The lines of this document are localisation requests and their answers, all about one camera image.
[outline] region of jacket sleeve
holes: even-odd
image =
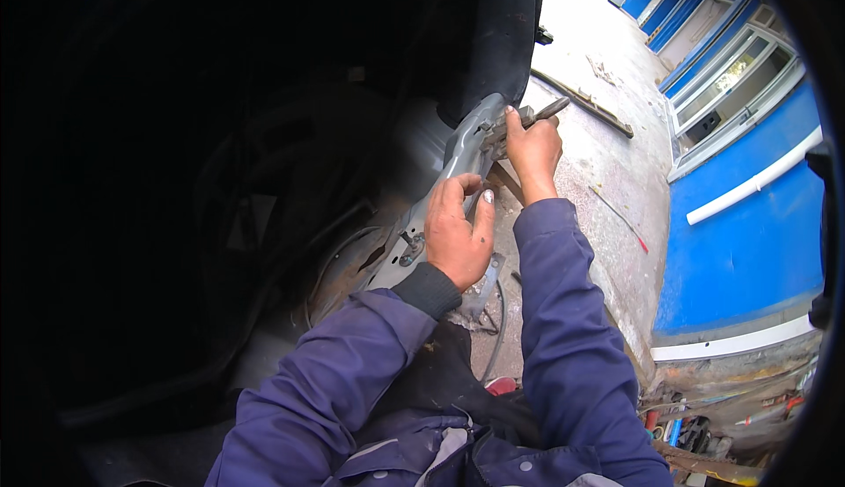
[[[351,433],[434,330],[388,289],[354,293],[303,335],[259,390],[244,390],[206,485],[321,485],[354,453]]]
[[[636,416],[637,381],[604,294],[587,279],[593,252],[575,207],[546,199],[514,225],[522,271],[525,395],[547,447],[595,447],[603,475],[626,487],[672,485]]]

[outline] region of person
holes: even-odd
[[[481,178],[453,177],[430,198],[428,260],[392,289],[350,295],[276,375],[242,392],[206,485],[672,485],[636,416],[621,335],[587,278],[592,249],[558,198],[555,120],[525,131],[506,108],[525,196],[514,224],[523,390],[485,391],[469,334],[441,320],[492,253],[492,192],[470,224],[461,203]]]

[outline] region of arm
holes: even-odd
[[[301,337],[275,376],[243,391],[206,485],[322,485],[356,451],[352,432],[489,263],[492,193],[477,205],[475,228],[461,208],[480,187],[470,175],[436,186],[425,223],[428,262],[393,290],[353,294]]]
[[[604,294],[587,279],[592,249],[575,207],[555,190],[556,125],[537,123],[525,132],[519,114],[508,115],[508,154],[526,205],[514,225],[523,383],[544,443],[595,447],[603,475],[626,487],[671,485],[666,462],[636,417],[637,381],[622,336],[607,322]]]

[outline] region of black cuff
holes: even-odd
[[[460,306],[463,299],[458,288],[443,271],[424,261],[391,289],[406,304],[431,316],[434,320]]]

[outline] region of window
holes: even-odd
[[[675,158],[670,181],[750,130],[803,77],[795,51],[773,34],[780,21],[766,9],[761,7],[690,83],[667,99]],[[758,26],[764,22],[768,28]]]

